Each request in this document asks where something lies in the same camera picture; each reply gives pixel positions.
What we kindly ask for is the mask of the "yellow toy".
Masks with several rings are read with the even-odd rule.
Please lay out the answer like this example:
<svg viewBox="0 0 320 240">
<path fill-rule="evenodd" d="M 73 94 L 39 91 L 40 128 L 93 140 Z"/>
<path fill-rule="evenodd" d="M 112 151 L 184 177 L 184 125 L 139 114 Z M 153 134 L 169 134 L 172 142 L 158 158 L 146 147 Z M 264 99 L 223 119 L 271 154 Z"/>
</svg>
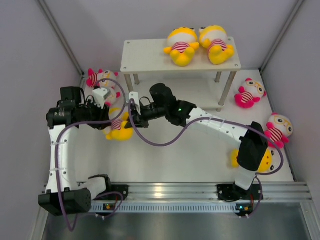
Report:
<svg viewBox="0 0 320 240">
<path fill-rule="evenodd" d="M 167 37 L 167 46 L 163 52 L 170 56 L 173 63 L 179 67 L 186 67 L 193 60 L 200 47 L 198 36 L 194 28 L 179 27 Z"/>
<path fill-rule="evenodd" d="M 213 65 L 220 65 L 233 57 L 235 50 L 227 43 L 227 32 L 222 26 L 210 25 L 198 30 L 199 44 L 206 49 L 208 59 Z"/>
<path fill-rule="evenodd" d="M 105 135 L 105 138 L 109 141 L 130 140 L 134 134 L 134 130 L 132 128 L 125 128 L 129 121 L 129 113 L 124 111 L 118 118 L 111 122 L 111 126 L 106 127 L 102 131 Z"/>
<path fill-rule="evenodd" d="M 231 154 L 230 154 L 230 160 L 231 160 L 231 166 L 233 168 L 238 168 L 238 149 L 234 149 Z M 266 150 L 265 155 L 260 163 L 260 166 L 258 168 L 258 173 L 267 173 L 270 171 L 273 171 L 275 166 L 273 165 L 273 156 L 274 156 L 274 151 L 269 150 L 269 148 Z"/>
</svg>

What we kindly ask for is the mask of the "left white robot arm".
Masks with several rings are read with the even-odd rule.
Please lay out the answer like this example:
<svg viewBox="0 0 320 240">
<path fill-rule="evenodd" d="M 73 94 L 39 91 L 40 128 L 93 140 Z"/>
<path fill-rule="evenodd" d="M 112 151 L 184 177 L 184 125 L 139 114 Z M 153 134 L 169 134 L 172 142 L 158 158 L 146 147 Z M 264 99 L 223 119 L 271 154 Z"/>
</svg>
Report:
<svg viewBox="0 0 320 240">
<path fill-rule="evenodd" d="M 90 177 L 84 186 L 79 186 L 75 169 L 79 126 L 88 125 L 97 130 L 109 127 L 109 107 L 105 102 L 110 95 L 110 89 L 95 87 L 85 98 L 80 87 L 62 87 L 61 99 L 46 114 L 51 145 L 50 170 L 38 204 L 54 216 L 87 213 L 94 198 L 99 196 L 107 200 L 113 194 L 106 175 Z"/>
</svg>

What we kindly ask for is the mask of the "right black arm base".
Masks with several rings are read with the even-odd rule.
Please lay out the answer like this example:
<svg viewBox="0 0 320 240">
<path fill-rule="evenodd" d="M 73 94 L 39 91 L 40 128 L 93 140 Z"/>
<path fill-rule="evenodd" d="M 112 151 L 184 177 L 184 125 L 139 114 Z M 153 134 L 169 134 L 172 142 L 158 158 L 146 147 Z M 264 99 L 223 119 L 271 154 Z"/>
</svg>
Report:
<svg viewBox="0 0 320 240">
<path fill-rule="evenodd" d="M 248 190 L 244 190 L 232 184 L 218 184 L 217 185 L 218 199 L 225 202 L 236 202 L 240 200 L 263 200 L 262 188 L 259 184 L 252 184 Z"/>
</svg>

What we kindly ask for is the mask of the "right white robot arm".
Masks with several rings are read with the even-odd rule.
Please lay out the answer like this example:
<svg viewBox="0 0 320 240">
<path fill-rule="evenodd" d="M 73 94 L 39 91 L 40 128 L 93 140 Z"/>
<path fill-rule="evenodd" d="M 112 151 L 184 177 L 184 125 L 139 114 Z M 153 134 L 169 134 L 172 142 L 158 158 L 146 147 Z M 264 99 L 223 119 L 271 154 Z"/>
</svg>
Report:
<svg viewBox="0 0 320 240">
<path fill-rule="evenodd" d="M 252 192 L 252 184 L 268 148 L 268 138 L 257 122 L 244 125 L 218 118 L 195 104 L 178 100 L 172 90 L 163 83 L 153 85 L 149 93 L 153 101 L 148 105 L 140 102 L 138 92 L 128 94 L 129 122 L 126 128 L 138 131 L 148 128 L 149 122 L 165 118 L 170 124 L 182 127 L 183 131 L 194 129 L 216 136 L 238 149 L 233 192 L 240 199 Z"/>
</svg>

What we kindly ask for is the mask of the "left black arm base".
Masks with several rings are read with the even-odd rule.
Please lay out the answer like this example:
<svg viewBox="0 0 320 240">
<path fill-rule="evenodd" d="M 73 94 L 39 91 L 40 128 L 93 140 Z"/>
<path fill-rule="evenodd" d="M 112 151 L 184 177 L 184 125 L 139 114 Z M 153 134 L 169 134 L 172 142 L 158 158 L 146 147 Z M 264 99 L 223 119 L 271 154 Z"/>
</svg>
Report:
<svg viewBox="0 0 320 240">
<path fill-rule="evenodd" d="M 111 186 L 112 192 L 118 192 L 122 194 L 123 199 L 126 200 L 129 194 L 129 185 L 127 184 L 113 184 Z M 118 194 L 112 194 L 108 197 L 111 201 L 120 201 L 121 197 Z"/>
</svg>

